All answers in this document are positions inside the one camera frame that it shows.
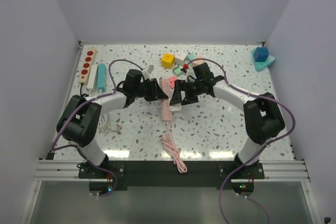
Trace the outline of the white square plug adapter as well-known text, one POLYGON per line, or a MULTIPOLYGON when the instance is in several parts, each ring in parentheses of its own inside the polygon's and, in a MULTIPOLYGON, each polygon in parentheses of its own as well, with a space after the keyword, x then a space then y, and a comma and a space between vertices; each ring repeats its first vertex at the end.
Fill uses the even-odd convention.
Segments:
POLYGON ((181 110, 181 106, 169 106, 171 112, 176 112, 181 110))

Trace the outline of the white green cube adapter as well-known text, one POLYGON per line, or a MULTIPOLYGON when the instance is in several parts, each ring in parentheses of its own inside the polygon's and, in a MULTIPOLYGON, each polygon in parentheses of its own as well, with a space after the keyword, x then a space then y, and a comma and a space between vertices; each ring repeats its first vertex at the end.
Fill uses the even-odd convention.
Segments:
POLYGON ((181 71, 181 69, 179 67, 173 68, 173 73, 177 77, 179 77, 180 75, 182 75, 182 71, 181 71))

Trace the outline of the peach starfish cube adapter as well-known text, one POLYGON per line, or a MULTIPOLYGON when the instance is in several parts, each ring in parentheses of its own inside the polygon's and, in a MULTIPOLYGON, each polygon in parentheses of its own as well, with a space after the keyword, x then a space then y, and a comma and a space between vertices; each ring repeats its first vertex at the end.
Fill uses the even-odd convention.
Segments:
POLYGON ((191 66, 194 68, 196 66, 199 66, 204 63, 204 60, 202 57, 196 57, 195 60, 191 63, 191 66))

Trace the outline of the yellow cube plug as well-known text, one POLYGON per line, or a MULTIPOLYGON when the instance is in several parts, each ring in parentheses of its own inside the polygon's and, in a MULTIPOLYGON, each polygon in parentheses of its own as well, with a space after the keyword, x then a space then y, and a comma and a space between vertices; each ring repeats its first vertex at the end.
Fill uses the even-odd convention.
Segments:
POLYGON ((175 61, 175 56, 165 53, 161 59, 161 66, 166 69, 172 69, 175 61))

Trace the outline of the white cartoon cube adapter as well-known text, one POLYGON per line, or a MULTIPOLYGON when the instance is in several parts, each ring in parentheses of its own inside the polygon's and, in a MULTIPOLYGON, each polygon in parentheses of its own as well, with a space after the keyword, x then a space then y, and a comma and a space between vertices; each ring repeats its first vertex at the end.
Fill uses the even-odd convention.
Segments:
POLYGON ((174 62, 180 66, 185 64, 187 54, 184 52, 177 52, 174 57, 174 62))

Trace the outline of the teal cube plug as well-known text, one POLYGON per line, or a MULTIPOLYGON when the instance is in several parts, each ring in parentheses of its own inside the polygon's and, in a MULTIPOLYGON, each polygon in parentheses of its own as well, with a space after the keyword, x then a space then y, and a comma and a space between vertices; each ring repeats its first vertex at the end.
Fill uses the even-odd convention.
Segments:
POLYGON ((193 53, 187 54, 187 56, 186 56, 186 60, 188 62, 193 61, 195 58, 196 58, 196 56, 193 53))

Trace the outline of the teal power strip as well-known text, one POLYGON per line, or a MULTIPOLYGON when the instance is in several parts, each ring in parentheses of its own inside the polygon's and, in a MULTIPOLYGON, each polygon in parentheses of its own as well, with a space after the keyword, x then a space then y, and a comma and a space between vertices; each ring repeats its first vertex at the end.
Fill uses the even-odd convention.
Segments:
POLYGON ((264 69, 270 67, 276 61, 276 58, 274 56, 269 55, 265 62, 256 62, 254 60, 254 52, 255 52, 255 50, 256 49, 252 50, 251 55, 252 55, 252 59, 253 59, 253 62, 254 62, 255 70, 257 72, 261 72, 264 69))
POLYGON ((98 64, 97 69, 97 89, 99 91, 106 91, 106 65, 103 63, 98 64))

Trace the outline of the beige red power strip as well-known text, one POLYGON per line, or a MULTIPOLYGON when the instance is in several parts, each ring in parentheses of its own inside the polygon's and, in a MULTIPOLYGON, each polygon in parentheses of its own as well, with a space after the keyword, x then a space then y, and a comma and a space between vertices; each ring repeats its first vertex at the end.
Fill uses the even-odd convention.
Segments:
POLYGON ((87 84, 90 76, 91 67, 95 61, 97 50, 95 47, 90 47, 84 54, 83 64, 80 69, 79 83, 87 84))

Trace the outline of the dark blue cube adapter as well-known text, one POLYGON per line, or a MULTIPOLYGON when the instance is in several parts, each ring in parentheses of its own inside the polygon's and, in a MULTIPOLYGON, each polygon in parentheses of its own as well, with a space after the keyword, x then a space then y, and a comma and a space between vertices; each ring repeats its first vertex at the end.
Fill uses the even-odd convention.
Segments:
POLYGON ((269 51, 266 47, 257 47, 253 53, 255 62, 265 62, 269 57, 269 51))

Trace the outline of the pink cube adapter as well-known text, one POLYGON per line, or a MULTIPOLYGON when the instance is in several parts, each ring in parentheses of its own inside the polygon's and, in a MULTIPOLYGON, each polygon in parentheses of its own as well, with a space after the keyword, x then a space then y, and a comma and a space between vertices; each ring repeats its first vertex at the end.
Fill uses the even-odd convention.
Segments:
POLYGON ((175 87, 175 81, 177 80, 177 77, 176 76, 172 76, 172 77, 169 77, 167 80, 168 80, 168 83, 169 83, 169 87, 171 89, 174 89, 174 87, 175 87))

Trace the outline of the white pink power strip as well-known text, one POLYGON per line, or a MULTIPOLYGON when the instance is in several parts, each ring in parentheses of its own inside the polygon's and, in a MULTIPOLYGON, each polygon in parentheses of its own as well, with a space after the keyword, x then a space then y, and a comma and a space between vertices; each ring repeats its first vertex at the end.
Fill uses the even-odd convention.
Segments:
POLYGON ((161 102, 162 120, 171 121, 173 120, 173 114, 170 111, 170 106, 169 106, 169 98, 171 97, 171 91, 170 91, 168 79, 161 79, 160 86, 163 92, 168 96, 168 99, 163 100, 161 102))

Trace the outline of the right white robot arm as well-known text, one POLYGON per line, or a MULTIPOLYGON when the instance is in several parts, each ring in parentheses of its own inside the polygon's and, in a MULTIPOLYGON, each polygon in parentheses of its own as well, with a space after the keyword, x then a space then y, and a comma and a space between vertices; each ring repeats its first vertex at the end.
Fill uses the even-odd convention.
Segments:
POLYGON ((218 77, 210 81, 176 80, 170 105, 197 103, 202 94, 224 100, 243 112, 248 138, 236 154, 235 159, 239 162, 234 165, 234 173, 239 178, 246 178, 253 171, 252 165, 259 161, 261 149, 266 146, 266 142, 285 128, 278 103, 269 92, 263 95, 249 93, 227 84, 223 77, 218 77))

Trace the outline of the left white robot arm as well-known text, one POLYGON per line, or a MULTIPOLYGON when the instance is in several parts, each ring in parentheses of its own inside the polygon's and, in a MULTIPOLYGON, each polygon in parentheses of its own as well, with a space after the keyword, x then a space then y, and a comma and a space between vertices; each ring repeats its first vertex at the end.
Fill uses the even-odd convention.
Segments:
POLYGON ((51 150, 62 136, 70 141, 78 153, 90 164, 90 171, 97 178, 103 178, 109 171, 107 154, 99 147, 95 140, 99 117, 118 109, 129 107, 137 98, 144 98, 148 102, 167 100, 168 96, 153 78, 145 78, 140 70, 128 71, 125 80, 111 93, 97 97, 84 98, 74 95, 69 100, 56 126, 57 136, 51 144, 51 150))

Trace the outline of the aluminium front rail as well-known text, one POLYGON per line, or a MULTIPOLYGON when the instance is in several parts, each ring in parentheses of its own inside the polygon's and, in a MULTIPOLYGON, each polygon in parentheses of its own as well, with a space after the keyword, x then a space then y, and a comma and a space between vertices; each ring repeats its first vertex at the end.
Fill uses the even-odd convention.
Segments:
MULTIPOLYGON (((78 180, 79 160, 39 160, 34 174, 36 181, 78 180)), ((267 182, 309 182, 304 161, 262 161, 267 182)))

